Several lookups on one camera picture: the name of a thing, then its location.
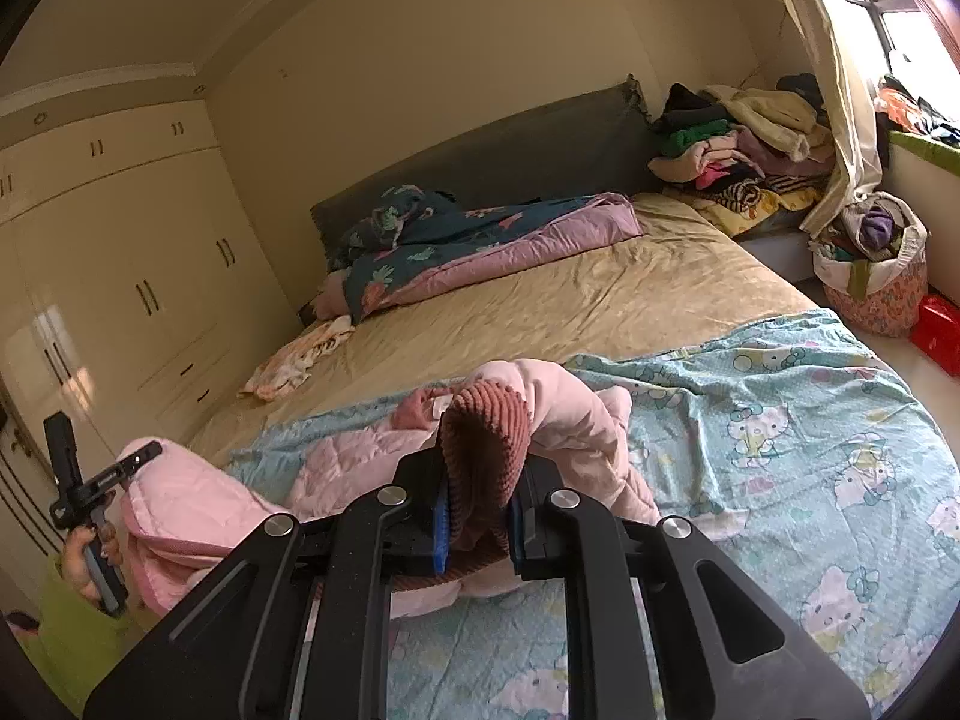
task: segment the laundry basket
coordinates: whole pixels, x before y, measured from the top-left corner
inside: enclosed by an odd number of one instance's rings
[[[904,223],[904,242],[896,259],[870,265],[867,296],[848,293],[853,264],[837,262],[813,251],[813,271],[824,283],[827,302],[851,324],[880,336],[902,337],[920,318],[920,300],[926,295],[926,227],[904,201],[885,191],[870,194],[894,218]]]

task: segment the red box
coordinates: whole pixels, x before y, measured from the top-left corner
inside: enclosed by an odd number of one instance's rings
[[[910,341],[952,376],[960,376],[960,309],[939,295],[920,300],[920,321]]]

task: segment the blue gripper pad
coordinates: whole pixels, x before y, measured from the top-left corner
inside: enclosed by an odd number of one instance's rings
[[[450,499],[446,475],[440,482],[437,503],[433,507],[433,570],[443,574],[450,554]]]

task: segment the hand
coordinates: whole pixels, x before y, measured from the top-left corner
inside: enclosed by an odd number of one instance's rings
[[[83,558],[83,548],[93,541],[95,536],[97,533],[93,528],[80,527],[70,531],[64,544],[61,576],[83,598],[94,605],[99,605],[102,600],[100,591],[96,584],[93,584],[93,579],[90,579],[90,571]],[[120,539],[117,538],[116,528],[109,522],[100,528],[100,543],[103,545],[101,554],[107,558],[110,565],[121,565],[123,555],[120,553]]]

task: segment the window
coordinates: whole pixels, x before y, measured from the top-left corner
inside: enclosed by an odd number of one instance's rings
[[[864,79],[892,73],[914,97],[960,121],[960,73],[915,1],[823,1]]]

